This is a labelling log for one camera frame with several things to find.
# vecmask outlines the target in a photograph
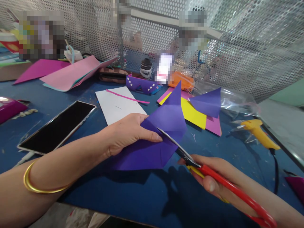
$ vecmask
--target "bracelet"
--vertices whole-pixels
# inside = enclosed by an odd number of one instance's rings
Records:
[[[60,188],[60,189],[55,189],[55,190],[40,190],[40,189],[35,188],[29,180],[29,173],[32,169],[33,164],[36,161],[37,160],[35,160],[32,164],[30,164],[30,166],[27,168],[27,170],[25,171],[24,176],[23,176],[23,184],[26,187],[26,189],[29,190],[30,192],[39,193],[39,194],[52,194],[52,193],[63,191],[63,190],[67,189],[68,187],[70,187],[73,184],[73,183],[71,183],[69,185],[66,185],[66,186]]]

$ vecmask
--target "scissors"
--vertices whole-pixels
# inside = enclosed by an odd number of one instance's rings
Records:
[[[262,227],[275,228],[277,227],[276,221],[272,218],[272,216],[262,208],[255,200],[250,198],[246,193],[242,190],[238,189],[233,183],[226,180],[220,174],[216,173],[214,170],[209,168],[207,165],[200,165],[193,160],[193,158],[166,132],[162,129],[157,128],[163,135],[165,135],[172,143],[178,146],[176,153],[186,161],[186,166],[189,170],[194,171],[196,174],[201,176],[202,178],[205,175],[213,177],[218,183],[222,184],[224,187],[232,191],[236,194],[240,199],[242,199],[245,203],[247,203],[260,217],[253,217],[247,215],[253,221],[261,225]]]

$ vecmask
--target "perforated metal panel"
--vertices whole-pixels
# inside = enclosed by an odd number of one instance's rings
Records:
[[[201,52],[204,64],[197,62],[198,51],[177,51],[174,64],[197,80],[250,93],[260,102],[304,76],[304,0],[134,0],[132,5],[176,19],[181,10],[206,10],[206,25],[223,31],[221,40],[210,40]],[[176,28],[138,18],[118,32],[111,7],[111,0],[1,0],[0,21],[12,28],[7,8],[64,11],[74,48],[102,60],[119,54],[123,67],[137,71],[143,58],[153,60],[155,51],[178,43]]]

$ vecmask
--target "red scissor handle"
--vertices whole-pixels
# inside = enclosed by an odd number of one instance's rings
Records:
[[[227,189],[236,194],[240,199],[242,199],[245,203],[247,203],[256,213],[260,216],[260,218],[253,217],[247,215],[253,221],[258,223],[263,227],[275,228],[277,227],[276,221],[272,218],[272,216],[262,208],[255,200],[250,198],[246,193],[235,187],[231,182],[223,178],[221,175],[210,169],[208,166],[203,165],[200,168],[197,168],[203,175],[208,175],[213,177],[217,182],[221,183]]]

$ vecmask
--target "white paper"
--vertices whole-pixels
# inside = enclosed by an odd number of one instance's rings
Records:
[[[135,99],[126,86],[109,90],[122,96]],[[146,112],[137,101],[117,96],[113,93],[107,92],[106,90],[95,93],[108,125],[119,121],[131,113],[141,113],[146,115]]]

